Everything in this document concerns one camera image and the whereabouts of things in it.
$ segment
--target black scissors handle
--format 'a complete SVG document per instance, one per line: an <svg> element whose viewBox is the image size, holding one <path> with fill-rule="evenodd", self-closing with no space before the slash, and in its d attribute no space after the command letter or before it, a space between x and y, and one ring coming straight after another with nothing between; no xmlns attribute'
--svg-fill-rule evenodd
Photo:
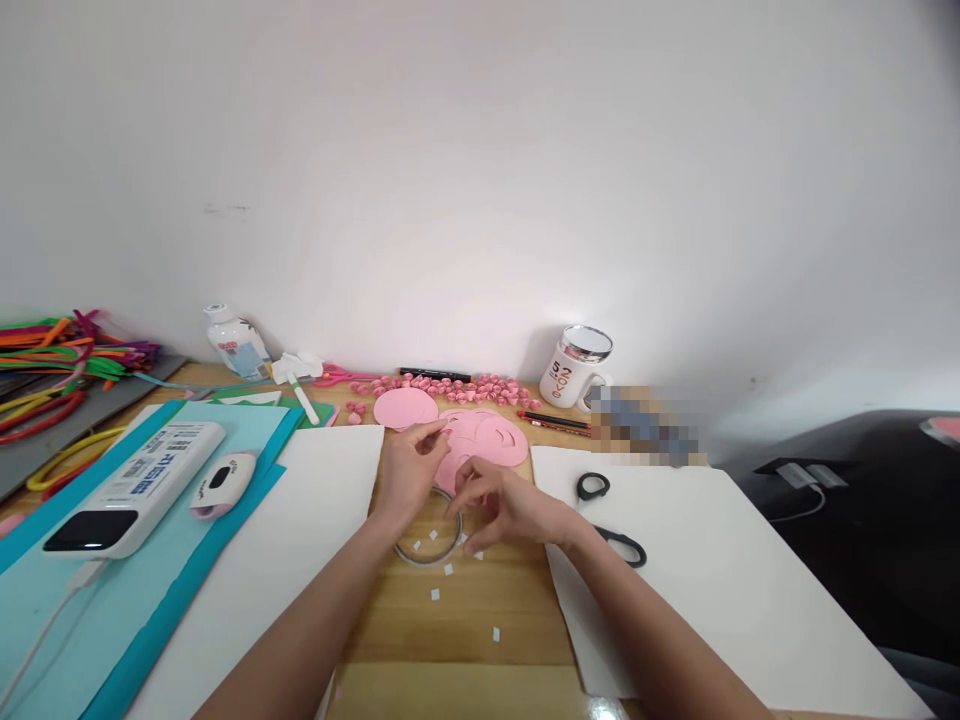
<svg viewBox="0 0 960 720"><path fill-rule="evenodd" d="M607 542L610 542L611 540L613 540L614 542L618 542L621 545L626 545L628 548L630 548L637 554L636 560L627 560L626 558L624 558L624 560L626 560L627 565L629 565L630 567L639 568L647 564L647 551L644 550L643 546L633 538L627 535L621 535L620 533L615 533L611 530L607 530L606 528L602 528L599 525L594 525L593 529L596 530L598 533L600 533L600 537L602 537Z"/></svg>
<svg viewBox="0 0 960 720"><path fill-rule="evenodd" d="M601 485L599 490L587 490L584 487L584 481L589 478L596 478L600 481ZM581 500L593 500L595 497L603 497L609 489L610 481L600 473L584 473L580 476L580 479L577 480L577 497Z"/></svg>

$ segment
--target white cable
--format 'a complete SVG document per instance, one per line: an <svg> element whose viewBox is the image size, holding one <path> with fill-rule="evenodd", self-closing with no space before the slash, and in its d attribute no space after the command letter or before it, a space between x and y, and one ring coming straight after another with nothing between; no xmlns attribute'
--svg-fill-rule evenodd
<svg viewBox="0 0 960 720"><path fill-rule="evenodd" d="M57 618L60 617L60 613L63 612L63 609L70 603L74 595L76 595L100 576L100 573L103 572L103 568L106 566L106 564L106 560L91 560L89 562L85 562L80 566L80 569L77 570L77 573L70 578L70 581L67 583L67 594L64 596L63 600L60 601L60 604L57 605L57 609L53 611L53 615L51 615L50 619L47 620L47 624L43 626L43 630L40 631L37 641L33 644L33 647L30 648L30 652L27 653L27 656L23 659L23 662L17 669L16 674L13 676L13 681L7 687L3 697L0 698L0 714L3 713L3 709L7 706L7 703L10 702L10 698L13 697L13 693L17 689L17 685L20 684L23 676L27 673L27 668L29 668L30 663L33 662L33 658L43 645L43 641L47 639L47 635L50 633L51 628L53 628Z"/></svg>
<svg viewBox="0 0 960 720"><path fill-rule="evenodd" d="M788 515L785 518L776 518L775 520L770 520L770 522L775 523L775 522L786 522L787 520L796 520L797 518L807 517L809 515L813 515L814 513L818 513L821 510L823 510L823 506L827 504L827 496L824 494L823 490L820 488L819 485L807 485L807 487L813 490L815 493L817 493L820 496L820 502L817 503L817 506L813 508L813 510L806 510L802 513L797 513L796 515Z"/></svg>

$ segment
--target glue bottle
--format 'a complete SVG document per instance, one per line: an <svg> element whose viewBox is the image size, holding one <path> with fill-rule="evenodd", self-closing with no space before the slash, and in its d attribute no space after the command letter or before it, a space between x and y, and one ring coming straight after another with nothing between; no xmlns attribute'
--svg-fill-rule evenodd
<svg viewBox="0 0 960 720"><path fill-rule="evenodd" d="M207 339L223 364L248 382L269 380L270 355L257 329L223 303L208 305L203 311L210 320Z"/></svg>

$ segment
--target mug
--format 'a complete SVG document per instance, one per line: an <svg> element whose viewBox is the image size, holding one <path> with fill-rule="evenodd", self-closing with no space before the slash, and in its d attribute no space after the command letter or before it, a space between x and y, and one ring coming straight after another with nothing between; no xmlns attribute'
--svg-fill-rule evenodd
<svg viewBox="0 0 960 720"><path fill-rule="evenodd" d="M586 325L565 328L540 380L543 399L555 407L576 405L583 412L590 412L590 407L583 401L590 388L613 382L597 369L611 352L613 340L606 333Z"/></svg>

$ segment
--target white foam board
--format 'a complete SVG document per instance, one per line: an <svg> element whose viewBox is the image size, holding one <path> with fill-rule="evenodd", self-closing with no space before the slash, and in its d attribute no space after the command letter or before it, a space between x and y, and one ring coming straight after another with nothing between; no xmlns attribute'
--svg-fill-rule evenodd
<svg viewBox="0 0 960 720"><path fill-rule="evenodd" d="M647 564L636 572L768 707L933 717L726 473L613 465L552 447L531 456L541 490L644 546ZM579 503L576 481L589 471L612 487ZM638 697L580 575L558 548L547 557L585 690Z"/></svg>
<svg viewBox="0 0 960 720"><path fill-rule="evenodd" d="M380 425L293 434L277 460L286 472L224 549L126 720L193 716L363 524L382 444Z"/></svg>

